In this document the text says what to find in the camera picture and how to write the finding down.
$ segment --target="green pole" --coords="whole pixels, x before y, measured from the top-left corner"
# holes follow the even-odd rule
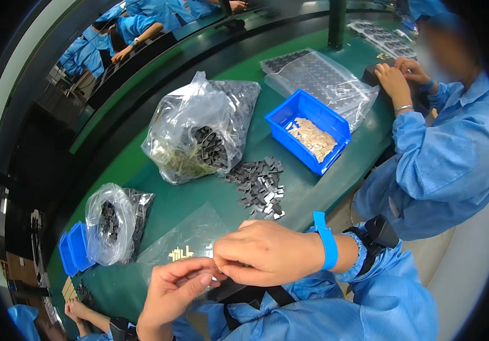
[[[225,16],[232,16],[233,12],[231,6],[229,5],[229,0],[219,0],[221,11]]]
[[[345,33],[346,0],[330,0],[328,46],[338,50],[343,47]]]

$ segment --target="hand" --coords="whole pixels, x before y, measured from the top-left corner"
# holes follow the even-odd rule
[[[71,306],[70,306],[71,302],[66,302],[64,304],[64,313],[66,316],[70,317],[71,320],[74,321],[74,323],[78,324],[78,323],[82,323],[82,320],[79,319],[75,314],[73,314],[71,312]]]
[[[128,45],[125,49],[119,51],[112,57],[112,63],[118,63],[120,62],[126,55],[131,53],[133,47],[131,45]]]
[[[428,77],[414,59],[398,57],[396,58],[395,67],[402,72],[406,79],[416,81],[420,85],[427,85],[430,83],[430,77]]]
[[[142,341],[170,340],[173,337],[171,322],[182,315],[207,286],[220,286],[212,280],[213,276],[218,280],[227,279],[208,257],[190,257],[155,266],[137,323],[139,338]]]
[[[246,2],[243,1],[230,1],[229,5],[231,6],[231,11],[233,13],[246,9]]]
[[[384,91],[390,96],[392,102],[411,102],[411,92],[404,75],[397,68],[391,68],[388,64],[377,64],[375,75],[381,82]]]
[[[294,282],[322,269],[324,261],[318,234],[294,232],[269,221],[244,221],[236,232],[214,244],[214,262],[240,284]]]

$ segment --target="silver bracelet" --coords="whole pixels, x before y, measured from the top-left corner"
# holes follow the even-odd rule
[[[412,105],[402,105],[402,106],[398,106],[396,109],[394,109],[394,115],[396,115],[397,113],[399,113],[400,111],[402,111],[404,109],[412,109],[412,110],[415,110],[415,109],[413,109],[413,106]]]

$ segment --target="small blue storage bin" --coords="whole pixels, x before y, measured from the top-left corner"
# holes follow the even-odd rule
[[[75,267],[80,271],[95,265],[95,261],[87,258],[87,235],[86,225],[77,222],[68,233],[68,240],[71,249],[72,260]]]
[[[332,135],[336,140],[337,145],[322,163],[318,163],[316,156],[287,132],[286,126],[294,122],[296,117],[309,119],[320,130]],[[271,133],[275,140],[318,175],[324,174],[330,168],[350,142],[349,122],[302,89],[293,93],[281,105],[268,113],[265,119],[271,125]]]
[[[73,277],[78,272],[78,269],[74,265],[72,260],[71,247],[68,242],[68,234],[65,232],[59,240],[59,254],[61,255],[61,261],[63,262],[64,272]]]

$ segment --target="bracelet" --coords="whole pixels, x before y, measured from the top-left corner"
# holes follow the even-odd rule
[[[324,254],[326,258],[324,259],[324,265],[321,270],[329,270],[335,267],[337,264],[337,258],[339,256],[337,243],[332,235],[332,231],[326,227],[326,220],[324,212],[313,212],[314,226],[307,232],[317,232],[322,239],[324,245]]]
[[[396,109],[394,109],[394,115],[396,115],[397,113],[399,113],[400,111],[402,111],[404,109],[412,109],[413,111],[415,110],[415,109],[413,109],[412,105],[402,105],[402,106],[398,106]]]
[[[421,87],[422,91],[428,91],[432,89],[432,86],[434,86],[434,80],[430,78],[430,83],[426,84],[425,86]]]

